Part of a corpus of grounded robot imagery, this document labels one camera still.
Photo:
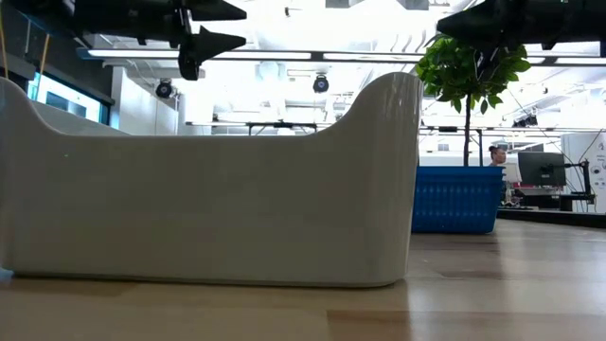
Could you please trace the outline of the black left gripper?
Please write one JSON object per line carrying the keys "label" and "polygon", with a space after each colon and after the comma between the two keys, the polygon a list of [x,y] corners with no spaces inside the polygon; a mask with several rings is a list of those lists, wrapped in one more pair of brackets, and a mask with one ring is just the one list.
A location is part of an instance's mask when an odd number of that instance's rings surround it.
{"label": "black left gripper", "polygon": [[199,79],[201,62],[246,44],[241,36],[217,33],[204,27],[195,37],[189,23],[194,21],[236,21],[247,18],[245,10],[225,0],[125,0],[116,9],[116,20],[109,34],[134,38],[140,45],[148,40],[164,41],[178,49],[181,76],[187,81]]}

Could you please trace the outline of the blue perforated plastic basket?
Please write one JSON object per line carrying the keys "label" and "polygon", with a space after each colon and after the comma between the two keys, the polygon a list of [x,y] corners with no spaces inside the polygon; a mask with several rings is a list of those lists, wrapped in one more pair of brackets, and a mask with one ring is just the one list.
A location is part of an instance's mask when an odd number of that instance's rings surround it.
{"label": "blue perforated plastic basket", "polygon": [[503,175],[490,176],[487,174],[472,174],[472,175],[463,175],[463,174],[418,174],[418,178],[428,178],[432,181],[434,178],[445,178],[448,181],[453,181],[455,178],[478,178],[478,179],[489,179],[490,181],[501,181],[503,179]]}
{"label": "blue perforated plastic basket", "polygon": [[418,174],[487,174],[497,176],[503,174],[500,167],[463,167],[463,166],[418,166]]}
{"label": "blue perforated plastic basket", "polygon": [[501,188],[501,180],[489,177],[418,178],[412,232],[490,234]]}

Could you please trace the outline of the blue lit window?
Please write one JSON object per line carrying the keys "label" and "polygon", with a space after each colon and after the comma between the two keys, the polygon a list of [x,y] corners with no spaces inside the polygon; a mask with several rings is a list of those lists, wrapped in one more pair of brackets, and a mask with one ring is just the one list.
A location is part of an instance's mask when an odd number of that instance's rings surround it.
{"label": "blue lit window", "polygon": [[109,124],[109,108],[106,105],[38,72],[34,74],[33,81],[27,82],[27,96],[78,117]]}

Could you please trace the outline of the grey plastic basket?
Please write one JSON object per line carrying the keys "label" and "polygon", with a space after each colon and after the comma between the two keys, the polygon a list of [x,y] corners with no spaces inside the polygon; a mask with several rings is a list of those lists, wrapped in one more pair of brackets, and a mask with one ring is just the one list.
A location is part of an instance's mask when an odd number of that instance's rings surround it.
{"label": "grey plastic basket", "polygon": [[31,277],[394,283],[421,99],[393,72],[311,135],[72,135],[0,79],[0,261]]}

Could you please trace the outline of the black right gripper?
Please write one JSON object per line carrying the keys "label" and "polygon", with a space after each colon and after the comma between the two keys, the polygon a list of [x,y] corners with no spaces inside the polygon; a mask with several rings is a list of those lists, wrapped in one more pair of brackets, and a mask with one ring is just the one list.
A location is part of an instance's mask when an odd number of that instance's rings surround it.
{"label": "black right gripper", "polygon": [[[464,28],[501,26],[514,14],[514,27]],[[606,0],[485,0],[438,20],[437,30],[475,47],[542,45],[551,50],[556,44],[606,41]]]}

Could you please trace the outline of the long linear light track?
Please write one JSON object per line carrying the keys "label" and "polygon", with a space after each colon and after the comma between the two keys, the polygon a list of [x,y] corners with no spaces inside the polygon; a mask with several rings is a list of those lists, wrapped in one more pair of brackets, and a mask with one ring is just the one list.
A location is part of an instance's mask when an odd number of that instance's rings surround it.
{"label": "long linear light track", "polygon": [[[78,48],[85,60],[138,59],[176,60],[179,52],[172,49]],[[288,50],[233,50],[211,57],[216,61],[283,61],[310,63],[417,63],[421,53],[331,52]],[[531,64],[541,66],[606,66],[606,58],[588,55],[529,55]]]}

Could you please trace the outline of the black metal rig frame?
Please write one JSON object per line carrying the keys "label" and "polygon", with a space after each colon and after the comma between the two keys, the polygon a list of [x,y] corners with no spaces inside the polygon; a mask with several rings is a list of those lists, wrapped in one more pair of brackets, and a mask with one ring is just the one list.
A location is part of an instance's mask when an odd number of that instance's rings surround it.
{"label": "black metal rig frame", "polygon": [[599,214],[553,210],[499,209],[496,217],[498,219],[512,221],[606,229],[606,213]]}

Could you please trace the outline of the black table frame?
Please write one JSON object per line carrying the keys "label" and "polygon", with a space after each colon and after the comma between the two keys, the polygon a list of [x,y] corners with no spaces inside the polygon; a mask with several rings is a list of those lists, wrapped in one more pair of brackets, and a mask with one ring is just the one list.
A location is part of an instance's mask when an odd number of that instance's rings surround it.
{"label": "black table frame", "polygon": [[274,122],[245,122],[244,125],[248,128],[249,136],[253,135],[252,132],[255,127],[259,127],[258,135],[267,127],[270,127],[270,128],[276,129],[276,130],[299,128],[304,133],[306,133],[307,129],[313,129],[313,131],[315,133],[318,132],[318,125],[316,123],[274,121]]}

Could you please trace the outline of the green leafy potted tree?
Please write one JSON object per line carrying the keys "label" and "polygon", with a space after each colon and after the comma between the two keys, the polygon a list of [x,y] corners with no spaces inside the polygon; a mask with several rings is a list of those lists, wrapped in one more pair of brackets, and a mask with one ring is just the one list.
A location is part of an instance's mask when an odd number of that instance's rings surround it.
{"label": "green leafy potted tree", "polygon": [[445,34],[438,34],[416,64],[424,93],[448,102],[465,115],[463,165],[469,165],[472,110],[481,113],[501,104],[508,85],[531,66],[522,45],[495,53],[479,50]]}

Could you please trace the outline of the black computer monitor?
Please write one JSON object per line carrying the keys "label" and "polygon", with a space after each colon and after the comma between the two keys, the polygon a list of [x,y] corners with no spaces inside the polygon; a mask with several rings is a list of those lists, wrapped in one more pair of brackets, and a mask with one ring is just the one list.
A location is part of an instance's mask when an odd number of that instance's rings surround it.
{"label": "black computer monitor", "polygon": [[523,185],[534,187],[566,185],[564,156],[561,153],[520,152],[517,158]]}

